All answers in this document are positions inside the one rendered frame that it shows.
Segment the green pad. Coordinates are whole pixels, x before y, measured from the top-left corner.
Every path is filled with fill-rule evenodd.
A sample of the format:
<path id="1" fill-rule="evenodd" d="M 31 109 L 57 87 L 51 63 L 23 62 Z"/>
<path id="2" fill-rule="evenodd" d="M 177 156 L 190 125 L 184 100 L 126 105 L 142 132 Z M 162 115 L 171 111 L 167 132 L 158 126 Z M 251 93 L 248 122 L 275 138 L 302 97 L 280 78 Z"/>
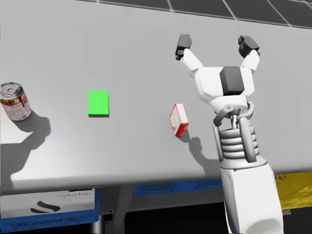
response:
<path id="1" fill-rule="evenodd" d="M 89 90 L 87 114 L 109 116 L 109 93 L 106 90 Z"/>

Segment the blue box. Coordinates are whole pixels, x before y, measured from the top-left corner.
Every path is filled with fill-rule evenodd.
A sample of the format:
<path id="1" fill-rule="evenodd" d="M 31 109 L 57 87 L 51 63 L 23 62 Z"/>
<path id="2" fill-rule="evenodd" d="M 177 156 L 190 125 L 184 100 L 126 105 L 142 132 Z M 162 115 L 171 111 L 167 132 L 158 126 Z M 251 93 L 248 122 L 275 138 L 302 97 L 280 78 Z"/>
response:
<path id="1" fill-rule="evenodd" d="M 154 195 L 167 194 L 175 192 L 192 192 L 207 189 L 221 189 L 222 183 L 220 179 L 179 181 L 172 183 L 157 183 L 138 185 L 135 187 L 133 195 Z"/>
<path id="2" fill-rule="evenodd" d="M 48 213 L 13 218 L 2 218 L 0 215 L 0 233 L 14 233 L 19 231 L 95 223 L 98 221 L 99 217 L 99 189 L 95 189 L 95 195 L 95 208 L 93 210 Z"/>

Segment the red and white can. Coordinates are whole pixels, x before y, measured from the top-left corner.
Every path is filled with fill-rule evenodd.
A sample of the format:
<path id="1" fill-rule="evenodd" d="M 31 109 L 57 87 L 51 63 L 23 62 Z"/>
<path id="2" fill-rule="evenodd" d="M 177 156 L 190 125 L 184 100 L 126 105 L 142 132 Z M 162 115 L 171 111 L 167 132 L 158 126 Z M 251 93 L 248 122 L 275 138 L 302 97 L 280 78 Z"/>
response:
<path id="1" fill-rule="evenodd" d="M 15 82 L 1 85 L 0 103 L 12 121 L 25 120 L 32 112 L 23 87 Z"/>

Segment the yellow box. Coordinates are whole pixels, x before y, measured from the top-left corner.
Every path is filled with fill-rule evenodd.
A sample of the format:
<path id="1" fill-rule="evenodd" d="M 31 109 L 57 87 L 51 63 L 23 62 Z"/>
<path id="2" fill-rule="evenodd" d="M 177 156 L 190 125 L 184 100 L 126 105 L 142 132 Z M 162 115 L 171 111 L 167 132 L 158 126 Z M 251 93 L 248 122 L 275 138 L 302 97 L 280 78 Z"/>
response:
<path id="1" fill-rule="evenodd" d="M 275 174 L 282 210 L 312 207 L 312 172 Z"/>

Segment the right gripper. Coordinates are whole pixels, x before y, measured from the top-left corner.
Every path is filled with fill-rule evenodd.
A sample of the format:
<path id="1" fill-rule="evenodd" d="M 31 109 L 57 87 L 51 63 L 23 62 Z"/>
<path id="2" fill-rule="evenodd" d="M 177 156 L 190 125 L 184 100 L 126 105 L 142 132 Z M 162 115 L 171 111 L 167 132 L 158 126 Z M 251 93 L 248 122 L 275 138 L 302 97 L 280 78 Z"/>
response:
<path id="1" fill-rule="evenodd" d="M 252 73 L 260 62 L 259 45 L 250 36 L 238 38 L 239 53 L 243 57 L 241 67 L 203 67 L 203 64 L 190 50 L 190 34 L 181 34 L 178 38 L 175 59 L 190 72 L 195 72 L 194 82 L 199 98 L 216 113 L 224 106 L 232 104 L 244 111 L 247 109 L 247 97 L 254 92 Z"/>

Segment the red and white carton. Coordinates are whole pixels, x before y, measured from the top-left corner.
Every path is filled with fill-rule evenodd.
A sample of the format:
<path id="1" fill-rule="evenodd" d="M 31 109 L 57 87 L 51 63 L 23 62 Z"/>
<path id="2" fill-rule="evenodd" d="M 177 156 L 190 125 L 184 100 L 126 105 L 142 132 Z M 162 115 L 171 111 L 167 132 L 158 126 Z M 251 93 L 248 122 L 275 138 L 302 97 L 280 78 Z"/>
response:
<path id="1" fill-rule="evenodd" d="M 176 137 L 183 136 L 186 131 L 189 121 L 186 115 L 184 105 L 182 103 L 176 103 L 170 114 L 170 121 L 172 129 Z"/>

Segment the white box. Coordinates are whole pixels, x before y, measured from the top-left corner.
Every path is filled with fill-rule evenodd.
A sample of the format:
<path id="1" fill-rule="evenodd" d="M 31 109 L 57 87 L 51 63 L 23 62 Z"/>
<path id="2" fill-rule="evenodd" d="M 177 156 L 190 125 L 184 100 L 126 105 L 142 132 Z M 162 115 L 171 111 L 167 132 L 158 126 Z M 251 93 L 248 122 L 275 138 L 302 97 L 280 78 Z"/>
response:
<path id="1" fill-rule="evenodd" d="M 4 195 L 0 197 L 2 218 L 93 210 L 95 189 Z"/>

